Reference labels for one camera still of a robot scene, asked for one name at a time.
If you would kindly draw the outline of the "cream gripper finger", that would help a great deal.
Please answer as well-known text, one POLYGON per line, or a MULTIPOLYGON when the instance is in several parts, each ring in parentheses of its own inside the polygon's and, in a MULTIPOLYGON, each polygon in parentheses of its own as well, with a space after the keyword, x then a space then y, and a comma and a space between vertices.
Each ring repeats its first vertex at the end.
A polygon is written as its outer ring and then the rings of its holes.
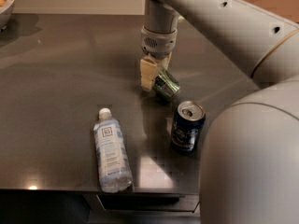
POLYGON ((144 91, 152 91, 157 74, 158 64, 155 61, 149 57, 140 60, 140 82, 144 91))
POLYGON ((171 56, 172 56, 172 53, 169 53, 163 59, 160 60, 160 66, 163 69, 165 69, 165 70, 168 69, 168 66, 169 66, 170 61, 171 61, 171 56))

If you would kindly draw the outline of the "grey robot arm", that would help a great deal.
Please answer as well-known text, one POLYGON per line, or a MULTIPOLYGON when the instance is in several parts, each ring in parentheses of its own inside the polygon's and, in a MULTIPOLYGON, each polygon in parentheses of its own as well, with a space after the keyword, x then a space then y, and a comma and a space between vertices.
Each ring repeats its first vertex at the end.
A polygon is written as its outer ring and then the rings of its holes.
POLYGON ((174 9, 258 90, 212 122, 201 224, 299 224, 298 25, 243 0, 152 0, 174 9))

